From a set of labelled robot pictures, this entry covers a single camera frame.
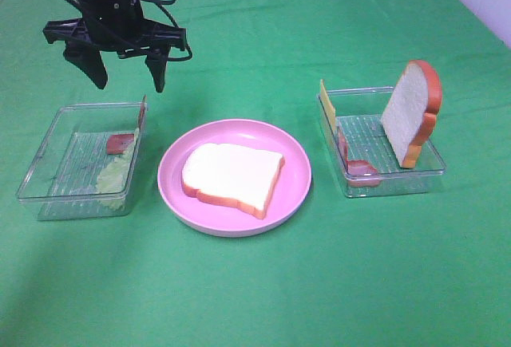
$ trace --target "green tablecloth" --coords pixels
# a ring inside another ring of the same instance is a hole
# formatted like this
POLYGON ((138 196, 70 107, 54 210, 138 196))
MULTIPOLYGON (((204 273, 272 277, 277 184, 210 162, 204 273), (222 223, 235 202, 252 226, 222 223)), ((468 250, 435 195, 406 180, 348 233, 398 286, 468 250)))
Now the green tablecloth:
MULTIPOLYGON (((0 345, 511 345, 511 52, 458 0, 179 0, 192 61, 162 94, 143 58, 104 56, 97 90, 46 44, 62 0, 0 2, 0 345), (440 74, 440 192, 341 195, 318 121, 332 89, 393 85, 411 58, 440 74), (37 222, 15 199, 54 113, 148 95, 132 213, 37 222), (314 183, 263 235, 185 226, 156 185, 197 125, 265 120, 292 134, 314 183)), ((146 15, 164 21, 156 9, 146 15)))

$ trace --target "plastic tray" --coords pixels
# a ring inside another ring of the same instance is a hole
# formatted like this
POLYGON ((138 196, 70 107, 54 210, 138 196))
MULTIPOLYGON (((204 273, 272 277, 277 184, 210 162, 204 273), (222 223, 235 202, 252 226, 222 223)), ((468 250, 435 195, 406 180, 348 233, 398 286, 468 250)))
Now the plastic tray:
POLYGON ((18 189, 18 201, 39 220, 128 214, 146 110, 145 102, 60 108, 18 189), (120 156, 107 154, 108 138, 134 133, 137 127, 139 134, 121 187, 98 192, 99 173, 120 156))
POLYGON ((399 167, 380 124, 392 91, 390 86, 324 89, 327 100, 318 95, 323 134, 347 197, 425 193, 442 185, 446 164, 431 140, 423 144, 415 168, 399 167), (357 163, 374 169, 353 167, 357 163))

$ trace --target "pink plate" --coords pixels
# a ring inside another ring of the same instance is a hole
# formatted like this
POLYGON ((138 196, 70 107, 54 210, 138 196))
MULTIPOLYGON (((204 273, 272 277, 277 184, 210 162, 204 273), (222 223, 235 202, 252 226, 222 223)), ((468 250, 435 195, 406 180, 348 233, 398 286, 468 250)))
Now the pink plate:
POLYGON ((198 231, 221 237, 245 237, 277 227, 298 210, 307 196, 311 178, 311 164, 298 141, 273 125, 244 119, 213 121, 185 133, 168 148, 158 168, 161 196, 181 221, 198 231), (265 219, 235 208, 202 203, 183 193, 184 162, 193 149, 207 142, 239 144, 284 155, 285 164, 265 219))

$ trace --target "toast slice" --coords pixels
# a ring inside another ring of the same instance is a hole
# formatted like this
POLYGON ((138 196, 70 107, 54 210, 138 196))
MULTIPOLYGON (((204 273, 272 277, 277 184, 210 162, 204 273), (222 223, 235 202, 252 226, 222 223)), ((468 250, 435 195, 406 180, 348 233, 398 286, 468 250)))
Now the toast slice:
POLYGON ((187 158, 181 182, 184 193, 201 202, 263 219, 283 165, 278 152, 206 143, 187 158))
POLYGON ((422 145, 437 123, 442 84, 426 61, 412 60, 383 111, 381 123, 402 168, 414 168, 422 145))

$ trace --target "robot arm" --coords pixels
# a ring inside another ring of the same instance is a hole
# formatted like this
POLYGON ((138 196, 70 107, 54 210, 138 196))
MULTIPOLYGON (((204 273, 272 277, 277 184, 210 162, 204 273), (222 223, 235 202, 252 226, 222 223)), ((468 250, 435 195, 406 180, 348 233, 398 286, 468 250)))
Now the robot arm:
POLYGON ((164 88, 167 62, 192 58, 186 30, 180 28, 163 7, 176 0, 66 1, 80 10, 82 17, 48 22, 43 33, 50 44, 64 41, 64 58, 76 65, 99 89, 103 89, 108 80, 101 51, 117 52, 121 59, 146 56, 145 64, 159 93, 164 88), (144 18, 141 1, 157 4, 172 26, 144 18), (172 47, 187 51, 188 55, 169 57, 172 47))

